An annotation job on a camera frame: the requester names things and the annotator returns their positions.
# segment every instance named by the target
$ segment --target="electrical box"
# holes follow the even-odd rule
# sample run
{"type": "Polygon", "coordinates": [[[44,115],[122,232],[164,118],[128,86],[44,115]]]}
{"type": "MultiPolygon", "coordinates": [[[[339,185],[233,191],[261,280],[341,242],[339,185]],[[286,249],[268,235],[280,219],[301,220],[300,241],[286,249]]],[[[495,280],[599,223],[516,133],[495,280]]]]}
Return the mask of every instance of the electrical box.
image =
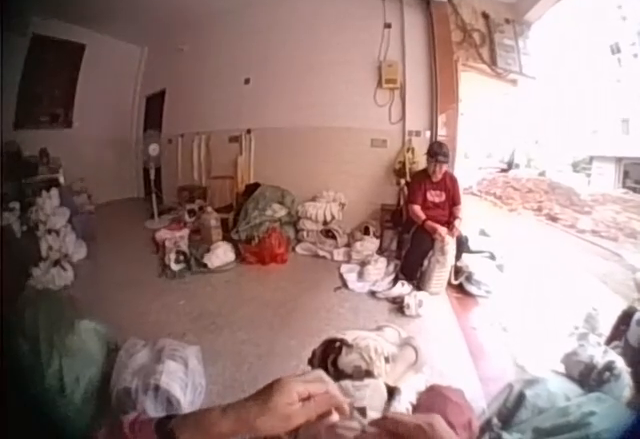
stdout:
{"type": "Polygon", "coordinates": [[[382,89],[400,89],[400,64],[398,61],[380,63],[380,87],[382,89]]]}
{"type": "Polygon", "coordinates": [[[491,19],[493,59],[495,65],[508,72],[530,76],[528,27],[510,19],[491,19]]]}

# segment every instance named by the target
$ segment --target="red shirt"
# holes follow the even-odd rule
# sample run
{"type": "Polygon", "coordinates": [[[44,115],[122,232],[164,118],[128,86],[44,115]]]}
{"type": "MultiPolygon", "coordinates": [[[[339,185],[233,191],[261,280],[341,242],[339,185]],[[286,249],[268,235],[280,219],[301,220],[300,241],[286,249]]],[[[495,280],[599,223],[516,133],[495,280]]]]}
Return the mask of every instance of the red shirt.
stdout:
{"type": "Polygon", "coordinates": [[[434,182],[426,169],[416,172],[409,182],[408,203],[420,206],[427,220],[450,227],[453,208],[461,204],[456,176],[446,171],[442,179],[434,182]]]}

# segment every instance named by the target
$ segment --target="black cap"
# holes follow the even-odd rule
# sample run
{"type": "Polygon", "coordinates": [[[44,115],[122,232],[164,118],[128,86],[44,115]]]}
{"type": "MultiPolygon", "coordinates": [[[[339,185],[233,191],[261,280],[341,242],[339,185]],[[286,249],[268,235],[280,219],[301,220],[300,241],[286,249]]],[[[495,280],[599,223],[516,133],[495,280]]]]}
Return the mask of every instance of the black cap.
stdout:
{"type": "Polygon", "coordinates": [[[440,164],[449,164],[449,147],[442,141],[433,141],[427,149],[427,159],[440,164]]]}

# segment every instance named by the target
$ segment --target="outlet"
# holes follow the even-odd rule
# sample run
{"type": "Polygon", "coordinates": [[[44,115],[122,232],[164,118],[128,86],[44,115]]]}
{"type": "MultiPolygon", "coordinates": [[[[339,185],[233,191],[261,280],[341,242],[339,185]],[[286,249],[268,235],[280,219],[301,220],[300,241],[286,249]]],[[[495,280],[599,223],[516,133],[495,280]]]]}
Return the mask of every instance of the outlet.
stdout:
{"type": "Polygon", "coordinates": [[[382,139],[379,137],[374,137],[371,139],[371,147],[375,149],[386,149],[388,146],[388,141],[386,139],[382,139]]]}

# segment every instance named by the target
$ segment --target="window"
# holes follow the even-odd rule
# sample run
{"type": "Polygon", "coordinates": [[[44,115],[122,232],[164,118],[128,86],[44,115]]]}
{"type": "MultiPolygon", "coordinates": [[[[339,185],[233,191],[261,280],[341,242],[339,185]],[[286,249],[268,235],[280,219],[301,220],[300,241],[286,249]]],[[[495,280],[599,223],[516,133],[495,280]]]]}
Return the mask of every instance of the window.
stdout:
{"type": "Polygon", "coordinates": [[[622,119],[620,121],[620,125],[622,126],[622,135],[623,136],[628,136],[629,133],[630,133],[630,131],[629,131],[630,124],[629,123],[630,123],[630,121],[627,118],[622,119]]]}

